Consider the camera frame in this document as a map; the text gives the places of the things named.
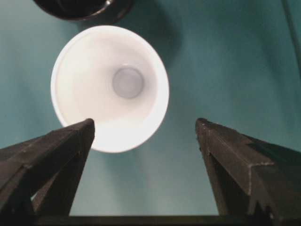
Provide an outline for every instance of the cup rim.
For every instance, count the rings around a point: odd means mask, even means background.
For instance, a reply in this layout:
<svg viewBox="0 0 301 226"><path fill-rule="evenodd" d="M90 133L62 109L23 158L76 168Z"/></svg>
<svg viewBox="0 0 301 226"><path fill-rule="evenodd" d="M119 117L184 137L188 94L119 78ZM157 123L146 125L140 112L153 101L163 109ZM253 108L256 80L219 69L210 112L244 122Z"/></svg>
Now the cup rim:
<svg viewBox="0 0 301 226"><path fill-rule="evenodd" d="M155 62L155 66L156 66L155 71L158 72L158 73L155 73L156 77L158 79L158 86L159 86L158 92L157 92L158 97L156 97L154 106L152 107L152 109L149 113L148 117L151 117L151 118L147 119L147 120L149 120L149 123L147 124L148 128L145 129L145 131L147 131L145 133L145 136L142 136L142 138L139 141L133 142L133 145L124 147L124 148L120 148L119 150L114 150L114 151L103 150L101 147L95 146L94 142L91 147L92 149L100 151L100 152L120 153L120 152L132 150L132 149L138 147L139 145L143 144L146 140L148 140L157 131L157 129L161 125L161 123L165 117L167 107L168 107L169 83L168 83L166 69L164 67L164 64L163 64L161 58L155 51L155 49L145 39L143 39L141 36L139 36L138 34L132 32L128 29L117 27L117 26L111 26L111 25L95 26L95 27L88 28L88 29L78 33L71 40L68 41L68 43L61 50L61 52L59 53L59 55L55 61L55 64L54 64L54 67L52 70L52 74L51 74L51 82L50 82L51 100L52 100L52 104L53 104L55 113L56 113L60 123L64 127L69 126L69 124L66 122L65 118L63 117L60 107L57 102L55 84L56 84L59 66L60 66L65 54L68 52L69 48L74 43L76 43L79 39L88 35L89 33L95 32L95 31L107 31L107 30L115 30L124 35L129 35L129 36L135 38L140 43L142 43L143 47L147 49L148 53L152 54L151 57L152 58L154 57L153 61Z"/></svg>

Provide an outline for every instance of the teal fabric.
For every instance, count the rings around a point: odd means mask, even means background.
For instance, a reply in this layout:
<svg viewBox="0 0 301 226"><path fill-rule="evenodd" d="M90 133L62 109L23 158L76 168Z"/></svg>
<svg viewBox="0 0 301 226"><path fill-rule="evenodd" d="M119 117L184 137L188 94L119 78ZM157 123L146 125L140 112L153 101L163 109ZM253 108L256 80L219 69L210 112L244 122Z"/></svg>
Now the teal fabric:
<svg viewBox="0 0 301 226"><path fill-rule="evenodd" d="M291 0L299 38L300 1ZM144 37L170 82L166 117L140 147L91 151L72 215L217 214L198 117L301 150L301 77L279 0L140 0L117 26ZM84 29L33 1L0 3L0 147L61 127L50 75Z"/></svg>

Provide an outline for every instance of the white cup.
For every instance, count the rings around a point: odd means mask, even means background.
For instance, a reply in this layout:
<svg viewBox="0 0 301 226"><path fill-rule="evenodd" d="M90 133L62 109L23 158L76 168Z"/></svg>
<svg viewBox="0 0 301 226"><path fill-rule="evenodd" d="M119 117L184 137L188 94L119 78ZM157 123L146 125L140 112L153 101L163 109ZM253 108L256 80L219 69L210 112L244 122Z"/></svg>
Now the white cup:
<svg viewBox="0 0 301 226"><path fill-rule="evenodd" d="M160 126L168 78L160 57L142 37L116 26L96 26L77 34L59 54L51 98L63 126L95 121L93 149L124 152Z"/></svg>

